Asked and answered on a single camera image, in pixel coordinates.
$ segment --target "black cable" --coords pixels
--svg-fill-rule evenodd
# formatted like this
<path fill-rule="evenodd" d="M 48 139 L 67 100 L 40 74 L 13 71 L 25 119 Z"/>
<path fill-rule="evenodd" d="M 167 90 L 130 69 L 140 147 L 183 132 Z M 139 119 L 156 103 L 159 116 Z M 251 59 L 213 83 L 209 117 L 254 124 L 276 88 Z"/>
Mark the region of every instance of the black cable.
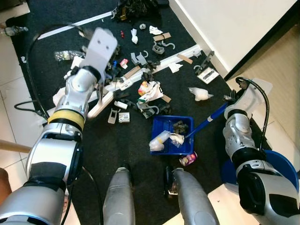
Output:
<path fill-rule="evenodd" d="M 46 118 L 49 118 L 49 114 L 48 114 L 48 112 L 44 109 L 44 107 L 43 107 L 43 105 L 42 105 L 42 103 L 41 103 L 41 101 L 40 101 L 40 99 L 39 99 L 37 89 L 36 89 L 36 87 L 35 87 L 35 85 L 34 85 L 34 80 L 33 80 L 33 77 L 32 77 L 32 75 L 31 75 L 31 72 L 30 72 L 30 64 L 29 64 L 30 58 L 29 58 L 29 56 L 30 56 L 30 53 L 31 53 L 31 51 L 32 51 L 32 48 L 33 48 L 34 44 L 36 43 L 36 41 L 38 40 L 38 38 L 39 38 L 42 34 L 51 31 L 51 30 L 52 30 L 53 28 L 55 28 L 55 27 L 63 27 L 63 26 L 72 26 L 72 27 L 74 27 L 74 28 L 77 28 L 80 32 L 83 33 L 83 29 L 82 29 L 81 27 L 76 26 L 76 25 L 73 25 L 73 24 L 69 24 L 69 23 L 59 23 L 59 24 L 53 24 L 53 25 L 50 25 L 50 26 L 48 26 L 47 28 L 43 29 L 41 32 L 39 32 L 38 34 L 36 34 L 36 35 L 34 36 L 32 42 L 31 42 L 31 44 L 29 45 L 29 48 L 28 48 L 28 50 L 27 50 L 27 52 L 26 52 L 26 56 L 25 56 L 26 61 L 27 61 L 27 63 L 26 63 L 26 69 L 27 69 L 27 73 L 28 73 L 28 77 L 29 77 L 29 80 L 30 80 L 30 84 L 31 84 L 31 88 L 32 88 L 34 97 L 35 97 L 35 99 L 36 99 L 36 101 L 37 101 L 37 103 L 38 103 L 38 105 L 39 105 L 39 107 L 40 107 L 40 109 L 41 109 L 43 115 L 44 115 Z"/>
<path fill-rule="evenodd" d="M 64 223 L 65 223 L 65 221 L 66 221 L 66 219 L 67 219 L 67 216 L 68 216 L 68 213 L 69 213 L 69 210 L 70 210 L 70 206 L 71 206 L 71 200 L 72 200 L 73 188 L 74 188 L 74 185 L 71 186 L 71 189 L 70 189 L 70 192 L 69 192 L 69 196 L 68 196 L 68 202 L 67 202 L 66 213 L 65 213 L 65 216 L 64 216 L 64 218 L 62 219 L 60 225 L 64 225 Z"/>
<path fill-rule="evenodd" d="M 103 222 L 102 200 L 101 200 L 101 196 L 100 196 L 100 190 L 98 188 L 96 180 L 94 179 L 94 177 L 92 176 L 92 174 L 87 170 L 87 168 L 85 168 L 85 166 L 82 166 L 82 169 L 88 174 L 88 176 L 90 177 L 90 179 L 93 181 L 93 184 L 94 184 L 95 189 L 97 191 L 99 213 L 100 213 L 100 225 L 103 225 L 104 222 Z"/>
<path fill-rule="evenodd" d="M 266 93 L 264 92 L 264 90 L 257 83 L 255 83 L 254 81 L 252 81 L 250 79 L 239 76 L 235 79 L 235 81 L 238 84 L 241 84 L 242 81 L 245 81 L 247 83 L 252 84 L 254 87 L 256 87 L 260 91 L 260 93 L 263 96 L 263 99 L 264 99 L 265 105 L 266 105 L 266 114 L 265 114 L 264 123 L 263 123 L 263 129 L 262 129 L 262 136 L 261 136 L 261 140 L 260 140 L 259 151 L 262 152 L 263 154 L 265 154 L 264 151 L 263 151 L 263 140 L 264 140 L 264 137 L 265 137 L 265 134 L 266 134 L 268 119 L 269 119 L 269 112 L 270 112 L 270 104 L 269 104 L 268 97 L 267 97 Z"/>
<path fill-rule="evenodd" d="M 36 113 L 37 115 L 39 115 L 39 116 L 43 117 L 45 120 L 47 120 L 47 118 L 45 117 L 45 115 L 44 115 L 43 113 L 41 113 L 41 111 L 18 107 L 19 105 L 23 105 L 23 104 L 27 104 L 27 103 L 31 103 L 31 102 L 37 102 L 37 100 L 31 100 L 31 101 L 26 101 L 26 102 L 20 102 L 20 103 L 18 103 L 18 104 L 15 104 L 15 105 L 14 105 L 14 108 L 17 109 L 17 110 L 29 111 L 29 112 Z"/>

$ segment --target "soda can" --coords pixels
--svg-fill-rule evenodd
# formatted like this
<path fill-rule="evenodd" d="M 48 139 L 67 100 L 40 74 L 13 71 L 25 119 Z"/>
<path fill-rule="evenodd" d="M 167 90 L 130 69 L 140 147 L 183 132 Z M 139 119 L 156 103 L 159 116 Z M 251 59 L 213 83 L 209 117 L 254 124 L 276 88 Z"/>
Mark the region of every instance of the soda can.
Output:
<path fill-rule="evenodd" d="M 187 166 L 193 163 L 197 158 L 197 153 L 194 151 L 192 154 L 180 158 L 179 161 L 183 166 Z"/>

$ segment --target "blue plastic bin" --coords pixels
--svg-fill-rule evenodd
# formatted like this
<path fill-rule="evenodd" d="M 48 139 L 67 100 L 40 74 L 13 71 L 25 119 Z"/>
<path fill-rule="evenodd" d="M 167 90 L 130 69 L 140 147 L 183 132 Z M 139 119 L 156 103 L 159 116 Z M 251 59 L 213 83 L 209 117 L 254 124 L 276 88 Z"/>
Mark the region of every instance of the blue plastic bin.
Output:
<path fill-rule="evenodd" d="M 152 137 L 154 139 L 164 130 L 170 131 L 173 133 L 173 124 L 182 120 L 183 123 L 188 125 L 188 133 L 194 130 L 194 119 L 190 116 L 156 116 L 154 117 L 153 127 L 152 127 Z M 194 151 L 194 137 L 190 137 L 184 140 L 184 143 L 177 148 L 171 143 L 169 138 L 164 142 L 165 148 L 162 151 L 151 151 L 152 155 L 189 155 Z"/>

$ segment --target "wooden stick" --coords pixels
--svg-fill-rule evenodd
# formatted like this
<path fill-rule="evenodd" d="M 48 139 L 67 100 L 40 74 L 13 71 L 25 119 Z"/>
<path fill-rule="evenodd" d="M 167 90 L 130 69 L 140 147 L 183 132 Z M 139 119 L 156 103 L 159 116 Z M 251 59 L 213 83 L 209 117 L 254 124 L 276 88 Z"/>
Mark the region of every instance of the wooden stick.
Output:
<path fill-rule="evenodd" d="M 27 147 L 27 146 L 24 146 L 21 144 L 16 144 L 16 143 L 0 140 L 0 149 L 7 150 L 7 151 L 17 151 L 17 152 L 29 153 L 31 150 L 31 147 Z"/>

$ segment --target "black carpet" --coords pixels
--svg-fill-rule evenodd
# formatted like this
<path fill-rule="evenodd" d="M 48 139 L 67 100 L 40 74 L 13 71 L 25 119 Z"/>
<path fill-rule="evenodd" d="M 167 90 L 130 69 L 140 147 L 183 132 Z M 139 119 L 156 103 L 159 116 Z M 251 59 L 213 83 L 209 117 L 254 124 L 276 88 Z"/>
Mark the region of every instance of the black carpet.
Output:
<path fill-rule="evenodd" d="M 116 1 L 90 0 L 82 1 L 31 1 L 31 13 L 17 18 L 10 19 L 8 25 L 28 26 L 30 31 L 22 36 L 12 37 L 13 44 L 24 73 L 25 80 L 29 84 L 25 64 L 21 61 L 27 47 L 36 32 L 42 30 L 46 25 L 61 22 L 77 22 L 95 15 L 99 15 L 112 10 Z M 147 25 L 146 30 L 139 30 L 141 23 Z M 162 56 L 156 55 L 152 50 L 153 39 L 149 34 L 149 25 L 157 26 L 164 32 L 170 32 L 172 37 L 166 40 L 176 45 L 176 49 L 171 47 L 165 49 Z M 148 60 L 157 61 L 177 52 L 185 50 L 195 44 L 184 29 L 176 15 L 170 8 L 161 9 L 161 16 L 153 18 L 132 20 L 130 22 L 120 22 L 105 18 L 104 22 L 95 21 L 84 25 L 86 28 L 96 28 L 97 26 L 108 28 L 117 38 L 121 45 L 122 54 L 119 62 L 123 58 L 129 59 L 126 73 L 134 65 L 130 60 L 130 53 L 139 53 L 146 50 L 149 53 Z M 138 29 L 138 45 L 131 42 L 132 28 Z M 123 30 L 125 38 L 120 37 Z M 54 107 L 52 95 L 58 87 L 64 85 L 63 76 L 69 70 L 71 62 L 56 62 L 53 56 L 54 51 L 78 50 L 82 45 L 87 45 L 88 41 L 81 38 L 75 29 L 47 37 L 38 41 L 31 57 L 31 69 L 37 86 L 37 91 L 42 98 L 47 109 Z M 157 81 L 161 82 L 164 93 L 172 98 L 170 102 L 174 115 L 192 116 L 195 126 L 205 120 L 212 112 L 218 109 L 224 102 L 223 95 L 228 95 L 229 87 L 219 76 L 209 85 L 204 84 L 194 74 L 193 66 L 200 64 L 205 58 L 203 54 L 200 58 L 193 57 L 193 65 L 181 62 L 183 67 L 179 72 L 172 74 L 166 68 L 155 74 Z M 128 99 L 136 101 L 139 96 L 137 90 L 140 82 L 136 82 L 132 87 L 125 90 L 130 93 Z M 194 95 L 189 93 L 188 87 L 205 88 L 214 97 L 207 101 L 195 102 Z M 162 103 L 161 99 L 153 101 L 150 105 Z M 129 124 L 115 125 L 108 124 L 107 119 L 110 109 L 114 107 L 110 104 L 97 118 L 88 120 L 83 132 L 84 165 L 95 176 L 101 191 L 102 199 L 105 198 L 109 182 L 116 169 L 123 163 L 129 163 L 132 168 L 134 178 L 134 201 L 136 224 L 158 225 L 169 220 L 179 213 L 177 198 L 165 199 L 163 196 L 163 171 L 166 165 L 174 167 L 181 166 L 178 157 L 173 156 L 151 156 L 149 153 L 149 141 L 151 137 L 152 119 L 146 120 L 143 115 L 128 109 L 130 112 Z M 257 134 L 255 140 L 259 140 L 259 129 L 255 122 L 252 122 L 254 133 Z M 220 117 L 208 125 L 204 130 L 195 135 L 195 151 L 198 159 L 185 168 L 191 172 L 201 183 L 208 193 L 222 184 L 220 178 L 220 167 L 228 159 L 225 152 L 225 140 L 222 130 L 225 119 Z M 83 225 L 98 224 L 99 209 L 97 205 L 96 192 L 88 176 L 82 173 L 74 188 L 73 203 L 78 217 Z"/>

